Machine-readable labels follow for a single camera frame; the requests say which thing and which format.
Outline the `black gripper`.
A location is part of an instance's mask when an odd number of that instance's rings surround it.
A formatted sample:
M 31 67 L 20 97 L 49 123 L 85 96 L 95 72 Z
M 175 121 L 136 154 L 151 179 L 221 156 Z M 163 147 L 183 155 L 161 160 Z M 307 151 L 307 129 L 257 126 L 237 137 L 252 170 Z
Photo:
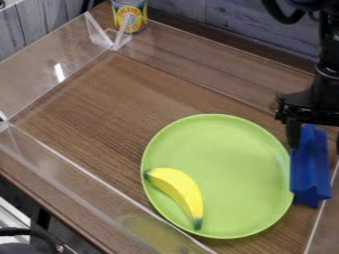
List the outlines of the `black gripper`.
M 300 123 L 339 127 L 339 109 L 317 107 L 311 98 L 311 91 L 304 90 L 276 97 L 275 119 L 285 124 L 288 147 L 296 149 L 300 138 Z

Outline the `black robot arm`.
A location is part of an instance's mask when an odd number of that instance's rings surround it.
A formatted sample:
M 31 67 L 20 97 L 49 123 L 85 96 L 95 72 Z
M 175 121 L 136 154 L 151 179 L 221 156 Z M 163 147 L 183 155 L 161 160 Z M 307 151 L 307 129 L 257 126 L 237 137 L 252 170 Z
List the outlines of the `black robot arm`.
M 319 23 L 320 53 L 311 86 L 277 98 L 275 119 L 285 125 L 287 144 L 299 145 L 303 124 L 339 127 L 339 0 L 284 0 L 295 8 L 285 15 L 276 0 L 260 0 L 269 16 L 292 25 L 304 15 Z

